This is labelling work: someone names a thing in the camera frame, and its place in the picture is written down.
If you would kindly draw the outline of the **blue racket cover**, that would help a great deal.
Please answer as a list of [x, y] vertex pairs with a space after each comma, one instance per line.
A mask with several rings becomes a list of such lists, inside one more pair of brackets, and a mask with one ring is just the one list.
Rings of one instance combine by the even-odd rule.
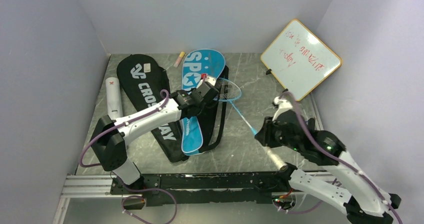
[[188, 92], [194, 111], [182, 119], [181, 150], [186, 156], [194, 156], [213, 149], [210, 147], [215, 129], [218, 102], [212, 100], [213, 85], [204, 75], [217, 79], [225, 72], [226, 61], [219, 51], [198, 49], [190, 52], [182, 64], [181, 87]]

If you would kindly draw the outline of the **blue white badminton racket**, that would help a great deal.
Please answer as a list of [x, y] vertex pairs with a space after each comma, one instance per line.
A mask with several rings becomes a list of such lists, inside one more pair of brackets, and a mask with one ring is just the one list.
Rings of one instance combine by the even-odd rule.
[[[258, 131], [247, 121], [247, 119], [241, 113], [239, 108], [236, 107], [235, 105], [235, 101], [242, 96], [242, 91], [240, 87], [234, 82], [222, 77], [219, 77], [217, 79], [215, 83], [215, 87], [217, 89], [221, 89], [217, 99], [220, 102], [230, 103], [232, 107], [235, 109], [235, 111], [238, 113], [238, 115], [241, 117], [241, 119], [249, 127], [253, 136], [255, 136], [258, 133]], [[285, 161], [283, 161], [277, 154], [275, 154], [271, 148], [267, 146], [262, 146], [262, 149], [267, 154], [267, 156], [272, 160], [272, 162], [274, 163], [278, 171], [282, 172], [288, 169], [288, 164]]]

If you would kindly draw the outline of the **black racket cover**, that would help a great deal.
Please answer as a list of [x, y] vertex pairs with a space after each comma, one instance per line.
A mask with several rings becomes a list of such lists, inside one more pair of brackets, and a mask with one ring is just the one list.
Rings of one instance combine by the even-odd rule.
[[[167, 71], [145, 54], [131, 54], [116, 68], [116, 75], [136, 111], [142, 111], [162, 101], [161, 90], [170, 91]], [[179, 121], [170, 122], [151, 131], [162, 151], [172, 163], [189, 159], [181, 150], [182, 134]]]

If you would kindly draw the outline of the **white shuttlecock tube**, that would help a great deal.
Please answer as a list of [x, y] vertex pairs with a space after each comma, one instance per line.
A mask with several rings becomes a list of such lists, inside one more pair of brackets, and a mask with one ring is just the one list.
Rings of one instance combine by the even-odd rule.
[[108, 77], [105, 80], [107, 114], [111, 120], [123, 117], [121, 88], [119, 79]]

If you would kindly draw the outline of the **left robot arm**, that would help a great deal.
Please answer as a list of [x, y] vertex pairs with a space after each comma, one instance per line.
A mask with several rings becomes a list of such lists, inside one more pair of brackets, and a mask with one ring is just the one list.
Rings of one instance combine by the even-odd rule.
[[191, 92], [181, 89], [169, 93], [163, 89], [160, 92], [162, 101], [151, 107], [115, 120], [108, 115], [100, 118], [88, 144], [98, 164], [104, 171], [117, 175], [130, 194], [139, 193], [144, 179], [129, 159], [127, 146], [160, 126], [199, 115], [218, 100], [220, 92], [216, 83], [216, 78], [207, 75]]

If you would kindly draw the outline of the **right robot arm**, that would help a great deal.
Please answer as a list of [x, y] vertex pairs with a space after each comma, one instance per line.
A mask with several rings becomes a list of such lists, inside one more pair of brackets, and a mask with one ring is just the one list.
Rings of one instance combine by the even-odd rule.
[[[352, 224], [402, 223], [396, 213], [402, 201], [400, 196], [379, 188], [336, 135], [315, 129], [312, 121], [306, 121], [301, 115], [298, 104], [285, 96], [275, 97], [272, 104], [276, 112], [264, 118], [262, 128], [254, 138], [277, 168], [274, 183], [278, 190], [285, 192], [291, 188], [312, 195], [339, 210]], [[307, 174], [284, 161], [272, 152], [277, 147], [287, 147], [322, 167], [341, 186]]]

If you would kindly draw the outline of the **white dry erase board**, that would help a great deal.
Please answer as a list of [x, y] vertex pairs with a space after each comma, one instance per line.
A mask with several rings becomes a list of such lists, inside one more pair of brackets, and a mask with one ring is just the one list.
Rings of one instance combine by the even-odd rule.
[[298, 19], [287, 24], [260, 60], [296, 101], [342, 66], [342, 59]]

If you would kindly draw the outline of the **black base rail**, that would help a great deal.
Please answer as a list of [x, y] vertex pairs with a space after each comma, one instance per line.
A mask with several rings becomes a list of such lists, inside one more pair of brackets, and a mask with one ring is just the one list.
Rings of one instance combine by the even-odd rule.
[[225, 173], [143, 174], [142, 184], [128, 189], [114, 177], [113, 196], [142, 195], [148, 207], [168, 204], [240, 203], [271, 204], [290, 191], [288, 181], [274, 171]]

